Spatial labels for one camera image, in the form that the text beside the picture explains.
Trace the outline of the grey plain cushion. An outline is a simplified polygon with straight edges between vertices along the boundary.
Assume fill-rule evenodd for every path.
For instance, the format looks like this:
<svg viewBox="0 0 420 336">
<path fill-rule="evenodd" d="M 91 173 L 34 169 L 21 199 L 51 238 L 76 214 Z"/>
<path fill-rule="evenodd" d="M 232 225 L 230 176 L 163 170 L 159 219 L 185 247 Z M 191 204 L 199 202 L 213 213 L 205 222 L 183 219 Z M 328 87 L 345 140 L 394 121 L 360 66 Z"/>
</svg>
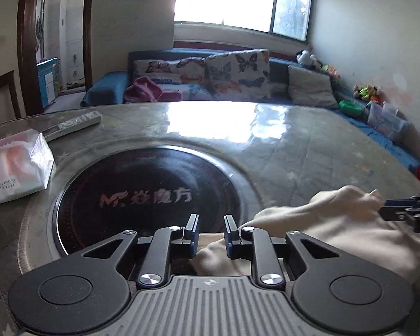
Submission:
<svg viewBox="0 0 420 336">
<path fill-rule="evenodd" d="M 288 93 L 299 106 L 336 109 L 330 77 L 301 67 L 288 66 Z"/>
</svg>

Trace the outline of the pink white tissue pack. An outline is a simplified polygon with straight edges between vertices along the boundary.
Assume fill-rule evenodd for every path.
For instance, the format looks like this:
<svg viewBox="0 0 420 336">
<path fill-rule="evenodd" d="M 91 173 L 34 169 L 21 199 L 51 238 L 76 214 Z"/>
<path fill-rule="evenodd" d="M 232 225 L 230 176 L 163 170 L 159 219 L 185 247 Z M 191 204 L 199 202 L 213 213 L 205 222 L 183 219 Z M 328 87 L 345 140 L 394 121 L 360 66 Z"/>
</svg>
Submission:
<svg viewBox="0 0 420 336">
<path fill-rule="evenodd" d="M 0 204 L 48 188 L 54 165 L 44 135 L 28 129 L 0 140 Z"/>
</svg>

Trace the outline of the green plastic bowl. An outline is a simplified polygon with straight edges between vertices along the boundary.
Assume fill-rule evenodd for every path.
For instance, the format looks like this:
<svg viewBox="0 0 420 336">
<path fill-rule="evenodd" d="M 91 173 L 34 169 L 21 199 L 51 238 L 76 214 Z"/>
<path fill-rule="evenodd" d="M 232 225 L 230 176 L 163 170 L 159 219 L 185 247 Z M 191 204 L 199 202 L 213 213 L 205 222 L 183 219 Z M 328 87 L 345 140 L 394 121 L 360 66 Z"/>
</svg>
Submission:
<svg viewBox="0 0 420 336">
<path fill-rule="evenodd" d="M 347 100 L 341 100 L 338 106 L 344 115 L 351 118 L 358 118 L 363 114 L 363 108 L 361 106 Z"/>
</svg>

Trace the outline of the grey remote control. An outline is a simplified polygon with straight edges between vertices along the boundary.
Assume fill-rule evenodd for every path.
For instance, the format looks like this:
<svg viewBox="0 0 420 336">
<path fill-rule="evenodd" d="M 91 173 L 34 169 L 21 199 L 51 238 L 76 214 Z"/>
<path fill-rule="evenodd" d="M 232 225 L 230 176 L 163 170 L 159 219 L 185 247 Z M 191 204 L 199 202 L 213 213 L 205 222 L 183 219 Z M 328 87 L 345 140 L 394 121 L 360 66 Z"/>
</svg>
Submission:
<svg viewBox="0 0 420 336">
<path fill-rule="evenodd" d="M 49 143 L 52 140 L 56 140 L 96 124 L 100 124 L 101 122 L 102 114 L 99 111 L 91 111 L 50 127 L 44 130 L 42 134 L 45 140 Z"/>
</svg>

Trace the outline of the magenta cloth on sofa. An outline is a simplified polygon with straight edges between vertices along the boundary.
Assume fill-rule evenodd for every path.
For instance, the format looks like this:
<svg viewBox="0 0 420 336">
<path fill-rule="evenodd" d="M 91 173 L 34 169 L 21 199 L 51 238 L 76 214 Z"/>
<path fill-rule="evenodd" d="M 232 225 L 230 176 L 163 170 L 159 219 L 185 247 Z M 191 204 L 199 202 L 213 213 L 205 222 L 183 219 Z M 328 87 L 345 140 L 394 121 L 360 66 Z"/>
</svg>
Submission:
<svg viewBox="0 0 420 336">
<path fill-rule="evenodd" d="M 164 91 L 146 76 L 136 78 L 132 85 L 125 89 L 123 98 L 128 103 L 180 102 L 183 100 L 181 92 Z"/>
</svg>

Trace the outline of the dark wooden cabinet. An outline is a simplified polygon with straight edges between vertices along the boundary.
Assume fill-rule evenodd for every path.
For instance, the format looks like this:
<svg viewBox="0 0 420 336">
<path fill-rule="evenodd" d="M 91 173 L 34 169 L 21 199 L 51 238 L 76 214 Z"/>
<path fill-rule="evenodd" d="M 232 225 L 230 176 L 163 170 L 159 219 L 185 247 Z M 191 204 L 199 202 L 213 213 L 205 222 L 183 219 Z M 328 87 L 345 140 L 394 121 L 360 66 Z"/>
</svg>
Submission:
<svg viewBox="0 0 420 336">
<path fill-rule="evenodd" d="M 14 71 L 0 76 L 0 123 L 21 118 Z"/>
</svg>

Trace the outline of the left butterfly print cushion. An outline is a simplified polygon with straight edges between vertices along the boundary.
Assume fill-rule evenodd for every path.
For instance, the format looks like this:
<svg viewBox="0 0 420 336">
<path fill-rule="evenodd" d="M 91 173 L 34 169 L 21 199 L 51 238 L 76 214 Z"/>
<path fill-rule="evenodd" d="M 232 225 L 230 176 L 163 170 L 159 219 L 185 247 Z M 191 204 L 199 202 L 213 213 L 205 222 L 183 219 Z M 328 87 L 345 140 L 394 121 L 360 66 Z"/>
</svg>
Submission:
<svg viewBox="0 0 420 336">
<path fill-rule="evenodd" d="M 190 57 L 177 61 L 138 60 L 132 63 L 132 83 L 141 76 L 151 78 L 164 91 L 182 93 L 182 101 L 209 101 L 205 88 L 206 60 Z"/>
</svg>

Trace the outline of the black round induction cooktop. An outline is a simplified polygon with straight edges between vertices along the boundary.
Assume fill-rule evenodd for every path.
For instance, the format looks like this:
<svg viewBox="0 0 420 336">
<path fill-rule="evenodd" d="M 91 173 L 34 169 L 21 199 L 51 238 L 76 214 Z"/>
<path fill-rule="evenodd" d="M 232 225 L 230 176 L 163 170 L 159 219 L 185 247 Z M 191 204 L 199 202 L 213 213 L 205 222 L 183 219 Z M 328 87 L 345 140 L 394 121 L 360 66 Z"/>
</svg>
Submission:
<svg viewBox="0 0 420 336">
<path fill-rule="evenodd" d="M 125 230 L 151 236 L 199 216 L 202 233 L 238 218 L 241 202 L 229 177 L 208 159 L 173 147 L 114 153 L 70 181 L 55 212 L 58 242 L 71 254 Z"/>
</svg>

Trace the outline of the cream beige shirt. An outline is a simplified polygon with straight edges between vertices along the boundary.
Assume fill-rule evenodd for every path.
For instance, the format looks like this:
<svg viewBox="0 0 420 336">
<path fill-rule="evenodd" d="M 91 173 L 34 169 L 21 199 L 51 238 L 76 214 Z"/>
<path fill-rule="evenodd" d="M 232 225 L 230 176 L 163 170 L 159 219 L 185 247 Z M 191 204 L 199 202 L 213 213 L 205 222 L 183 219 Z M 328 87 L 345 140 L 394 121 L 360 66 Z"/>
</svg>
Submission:
<svg viewBox="0 0 420 336">
<path fill-rule="evenodd" d="M 272 237 L 302 231 L 414 283 L 420 276 L 420 237 L 384 221 L 379 215 L 383 203 L 377 190 L 343 186 L 321 191 L 303 206 L 261 210 L 247 224 Z"/>
</svg>

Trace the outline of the right butterfly print cushion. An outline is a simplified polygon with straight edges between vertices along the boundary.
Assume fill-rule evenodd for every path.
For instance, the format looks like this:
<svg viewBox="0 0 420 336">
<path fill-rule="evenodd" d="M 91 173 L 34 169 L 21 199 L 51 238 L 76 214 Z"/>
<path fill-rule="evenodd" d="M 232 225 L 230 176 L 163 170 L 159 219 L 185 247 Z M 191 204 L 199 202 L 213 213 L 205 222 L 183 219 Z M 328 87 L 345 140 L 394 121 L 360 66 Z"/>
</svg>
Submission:
<svg viewBox="0 0 420 336">
<path fill-rule="evenodd" d="M 206 58 L 209 90 L 230 101 L 261 101 L 271 97 L 268 49 L 210 55 Z"/>
</svg>

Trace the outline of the dark wooden door frame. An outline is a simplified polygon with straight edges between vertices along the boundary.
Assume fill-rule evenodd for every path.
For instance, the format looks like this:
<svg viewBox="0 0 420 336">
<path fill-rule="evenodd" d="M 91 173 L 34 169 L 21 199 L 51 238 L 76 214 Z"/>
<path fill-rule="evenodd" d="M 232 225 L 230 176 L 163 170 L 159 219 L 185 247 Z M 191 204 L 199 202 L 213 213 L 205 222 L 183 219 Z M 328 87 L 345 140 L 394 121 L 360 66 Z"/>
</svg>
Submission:
<svg viewBox="0 0 420 336">
<path fill-rule="evenodd" d="M 76 108 L 92 85 L 92 0 L 19 0 L 17 59 L 27 115 Z M 43 108 L 36 64 L 57 57 L 57 92 Z"/>
</svg>

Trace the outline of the grey quilted star tablecloth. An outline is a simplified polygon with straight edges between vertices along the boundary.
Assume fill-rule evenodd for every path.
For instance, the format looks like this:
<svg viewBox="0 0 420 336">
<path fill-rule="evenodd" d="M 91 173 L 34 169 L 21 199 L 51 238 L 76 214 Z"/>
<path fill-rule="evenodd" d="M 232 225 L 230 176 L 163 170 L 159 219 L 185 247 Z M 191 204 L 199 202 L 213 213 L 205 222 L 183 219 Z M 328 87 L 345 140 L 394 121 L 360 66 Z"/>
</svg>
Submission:
<svg viewBox="0 0 420 336">
<path fill-rule="evenodd" d="M 229 171 L 248 216 L 349 184 L 386 199 L 420 192 L 420 181 L 397 159 L 322 108 L 172 102 L 102 106 L 100 113 L 100 124 L 51 142 L 56 168 L 48 189 L 0 205 L 0 335 L 16 332 L 6 299 L 11 284 L 59 256 L 51 233 L 55 200 L 80 169 L 107 154 L 167 145 L 210 155 Z"/>
</svg>

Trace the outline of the black white plush toy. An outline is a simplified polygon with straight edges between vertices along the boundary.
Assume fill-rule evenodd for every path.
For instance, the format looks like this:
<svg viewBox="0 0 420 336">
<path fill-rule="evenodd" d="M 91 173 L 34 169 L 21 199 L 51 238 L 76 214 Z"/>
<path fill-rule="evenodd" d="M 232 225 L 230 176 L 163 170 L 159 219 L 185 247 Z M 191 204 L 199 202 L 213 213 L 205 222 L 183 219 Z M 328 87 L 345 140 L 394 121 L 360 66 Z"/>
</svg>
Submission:
<svg viewBox="0 0 420 336">
<path fill-rule="evenodd" d="M 322 69 L 322 62 L 316 57 L 316 55 L 311 54 L 307 50 L 302 50 L 296 53 L 296 60 L 297 63 L 307 67 L 311 68 L 313 70 L 321 70 Z"/>
</svg>

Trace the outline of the clear plastic storage box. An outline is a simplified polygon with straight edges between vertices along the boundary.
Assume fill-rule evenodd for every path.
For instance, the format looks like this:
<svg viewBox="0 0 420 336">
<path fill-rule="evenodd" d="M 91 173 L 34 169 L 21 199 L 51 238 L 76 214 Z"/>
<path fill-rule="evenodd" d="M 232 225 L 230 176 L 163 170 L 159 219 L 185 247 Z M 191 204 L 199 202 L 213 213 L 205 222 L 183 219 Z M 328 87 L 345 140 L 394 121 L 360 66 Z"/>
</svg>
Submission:
<svg viewBox="0 0 420 336">
<path fill-rule="evenodd" d="M 400 143 L 410 126 L 409 122 L 374 102 L 370 105 L 367 124 L 393 143 Z"/>
</svg>

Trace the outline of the window with frame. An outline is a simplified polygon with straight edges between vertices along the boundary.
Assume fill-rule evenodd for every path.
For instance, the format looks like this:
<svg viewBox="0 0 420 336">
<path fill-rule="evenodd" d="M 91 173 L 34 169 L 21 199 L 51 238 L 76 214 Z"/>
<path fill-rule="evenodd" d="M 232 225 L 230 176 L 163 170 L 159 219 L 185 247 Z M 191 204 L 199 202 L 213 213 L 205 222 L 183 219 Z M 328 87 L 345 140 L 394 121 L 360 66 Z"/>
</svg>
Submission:
<svg viewBox="0 0 420 336">
<path fill-rule="evenodd" d="M 305 41 L 312 0 L 176 0 L 177 23 L 213 24 Z"/>
</svg>

